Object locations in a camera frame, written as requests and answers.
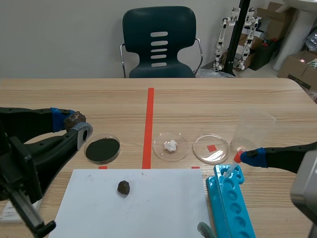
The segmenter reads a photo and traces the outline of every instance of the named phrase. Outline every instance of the white sink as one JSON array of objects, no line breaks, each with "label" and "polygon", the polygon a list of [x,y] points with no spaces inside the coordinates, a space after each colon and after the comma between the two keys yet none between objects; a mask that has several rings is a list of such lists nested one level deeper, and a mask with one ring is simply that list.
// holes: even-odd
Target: white sink
[{"label": "white sink", "polygon": [[283,0],[283,5],[277,12],[283,12],[290,7],[298,9],[297,20],[283,43],[273,69],[279,71],[288,55],[301,51],[314,21],[317,17],[317,0]]}]

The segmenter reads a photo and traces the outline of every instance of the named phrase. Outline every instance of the white humanoid robot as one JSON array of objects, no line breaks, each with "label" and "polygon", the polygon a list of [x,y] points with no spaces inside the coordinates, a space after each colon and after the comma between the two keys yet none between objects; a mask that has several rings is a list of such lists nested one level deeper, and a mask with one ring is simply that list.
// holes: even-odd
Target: white humanoid robot
[{"label": "white humanoid robot", "polygon": [[[217,41],[216,46],[215,46],[216,51],[214,54],[214,63],[213,63],[214,71],[222,70],[222,65],[220,63],[222,60],[222,56],[224,54],[223,50],[225,50],[225,48],[223,47],[225,31],[226,31],[227,26],[234,26],[236,24],[236,21],[239,18],[239,14],[240,14],[240,8],[233,8],[231,10],[231,16],[225,17],[222,19],[219,38],[218,38],[218,41]],[[249,10],[247,12],[247,16],[246,16],[246,19],[244,22],[244,25],[249,26],[250,30],[248,33],[247,40],[244,44],[242,57],[238,61],[238,68],[240,68],[242,70],[244,70],[244,68],[245,68],[244,62],[247,59],[247,57],[249,56],[250,47],[253,44],[254,31],[256,30],[256,28],[258,27],[258,24],[259,24],[259,19],[257,17],[254,17],[253,15],[254,15],[254,8],[251,7],[251,8],[249,8]]]}]

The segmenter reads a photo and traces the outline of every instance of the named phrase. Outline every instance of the brown rock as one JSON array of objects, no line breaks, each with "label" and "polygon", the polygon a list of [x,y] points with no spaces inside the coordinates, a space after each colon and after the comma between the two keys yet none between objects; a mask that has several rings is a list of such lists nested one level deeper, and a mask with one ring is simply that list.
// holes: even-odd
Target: brown rock
[{"label": "brown rock", "polygon": [[80,112],[75,112],[69,117],[65,118],[64,125],[66,131],[69,131],[71,128],[73,128],[76,124],[80,122],[86,122],[86,117],[82,115]]},{"label": "brown rock", "polygon": [[129,194],[130,185],[129,185],[129,183],[126,180],[121,181],[118,184],[118,192],[121,193],[121,194],[124,194],[124,195],[128,195]]}]

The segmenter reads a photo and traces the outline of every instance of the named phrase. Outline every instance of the white cotton ball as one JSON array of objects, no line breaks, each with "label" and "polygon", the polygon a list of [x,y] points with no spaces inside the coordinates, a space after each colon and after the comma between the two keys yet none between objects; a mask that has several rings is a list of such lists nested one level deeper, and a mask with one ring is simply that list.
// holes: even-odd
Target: white cotton ball
[{"label": "white cotton ball", "polygon": [[175,140],[171,140],[164,144],[164,150],[168,150],[169,152],[176,151],[177,143]]}]

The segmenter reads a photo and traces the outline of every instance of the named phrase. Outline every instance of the black chair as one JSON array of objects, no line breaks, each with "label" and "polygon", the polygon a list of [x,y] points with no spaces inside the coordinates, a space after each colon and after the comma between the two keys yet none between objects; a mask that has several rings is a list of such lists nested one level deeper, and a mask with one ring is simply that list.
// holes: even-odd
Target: black chair
[{"label": "black chair", "polygon": [[[194,78],[203,61],[200,40],[196,37],[196,18],[184,6],[158,6],[129,10],[122,21],[124,44],[120,46],[137,53],[139,65],[130,78]],[[198,41],[201,61],[195,72],[177,59],[177,53]]]}]

